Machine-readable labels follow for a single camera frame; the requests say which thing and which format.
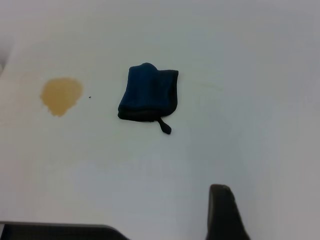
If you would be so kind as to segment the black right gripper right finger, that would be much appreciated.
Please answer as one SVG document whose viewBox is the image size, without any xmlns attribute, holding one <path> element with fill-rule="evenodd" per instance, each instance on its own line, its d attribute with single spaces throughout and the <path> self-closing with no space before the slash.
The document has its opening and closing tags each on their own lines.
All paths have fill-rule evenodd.
<svg viewBox="0 0 320 240">
<path fill-rule="evenodd" d="M 235 196 L 223 184 L 209 188 L 207 240 L 249 240 Z"/>
</svg>

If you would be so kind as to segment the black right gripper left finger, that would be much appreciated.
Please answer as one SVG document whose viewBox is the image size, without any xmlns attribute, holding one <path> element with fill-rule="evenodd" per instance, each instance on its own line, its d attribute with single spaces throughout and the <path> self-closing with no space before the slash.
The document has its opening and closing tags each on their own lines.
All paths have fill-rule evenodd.
<svg viewBox="0 0 320 240">
<path fill-rule="evenodd" d="M 107 225 L 12 222 L 0 223 L 2 240 L 126 240 L 117 229 Z"/>
</svg>

